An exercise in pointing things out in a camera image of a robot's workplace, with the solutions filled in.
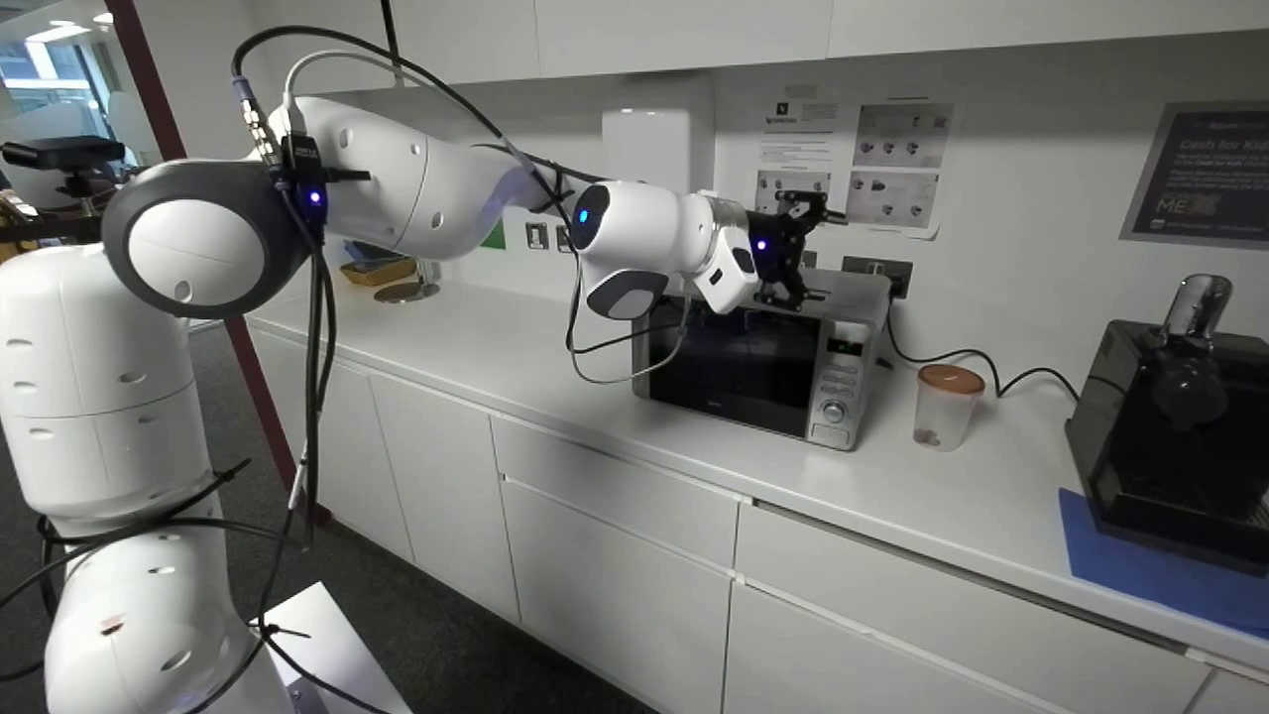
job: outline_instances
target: appliance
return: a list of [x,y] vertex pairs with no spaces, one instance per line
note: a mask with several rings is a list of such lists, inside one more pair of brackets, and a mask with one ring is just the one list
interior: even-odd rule
[[1269,345],[1214,335],[1225,277],[1167,324],[1109,322],[1066,422],[1096,519],[1230,564],[1269,564]]
[[676,340],[682,297],[663,294],[635,322],[635,394],[647,402],[773,429],[826,447],[856,447],[888,318],[885,275],[803,270],[797,310],[744,302],[733,315],[694,310]]

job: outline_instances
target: sign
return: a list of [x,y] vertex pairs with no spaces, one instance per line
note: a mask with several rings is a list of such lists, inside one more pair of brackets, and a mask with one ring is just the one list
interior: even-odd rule
[[1269,109],[1171,109],[1127,233],[1269,245]]

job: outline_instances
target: white cabinet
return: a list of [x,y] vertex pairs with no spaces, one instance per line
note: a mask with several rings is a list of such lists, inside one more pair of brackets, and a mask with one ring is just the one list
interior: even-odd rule
[[535,0],[542,77],[830,55],[834,0]]
[[[255,328],[255,351],[260,357],[285,441],[298,447],[305,437],[305,345]],[[359,531],[400,558],[413,558],[367,385],[367,371],[337,357],[322,410],[317,500],[337,515],[337,524]]]
[[977,679],[868,626],[739,585],[728,620],[728,714],[1027,714],[1033,698]]
[[739,500],[497,422],[520,622],[653,710],[723,710]]
[[830,55],[1089,44],[1269,28],[1265,0],[834,0]]
[[1056,710],[1183,714],[1209,673],[1183,646],[773,507],[740,512],[739,570]]
[[1269,683],[1216,672],[1189,714],[1265,714]]
[[398,377],[371,377],[367,388],[398,472],[413,564],[514,622],[486,416]]
[[400,55],[443,85],[540,77],[535,0],[398,0]]

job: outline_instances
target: wall socket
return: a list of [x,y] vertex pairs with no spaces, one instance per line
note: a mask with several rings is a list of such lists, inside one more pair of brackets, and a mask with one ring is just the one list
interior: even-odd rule
[[523,245],[527,245],[527,249],[550,249],[550,229],[546,229],[546,222],[523,222]]
[[523,217],[523,245],[540,256],[569,256],[568,225],[558,217]]
[[891,261],[891,259],[844,256],[840,275],[885,275],[891,302],[909,297],[909,287],[913,287],[913,261]]

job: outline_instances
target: cup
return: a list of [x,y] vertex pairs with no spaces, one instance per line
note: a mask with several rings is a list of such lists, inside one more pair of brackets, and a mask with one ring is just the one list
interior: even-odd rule
[[932,447],[957,447],[977,422],[983,377],[958,365],[924,365],[917,388],[913,441]]

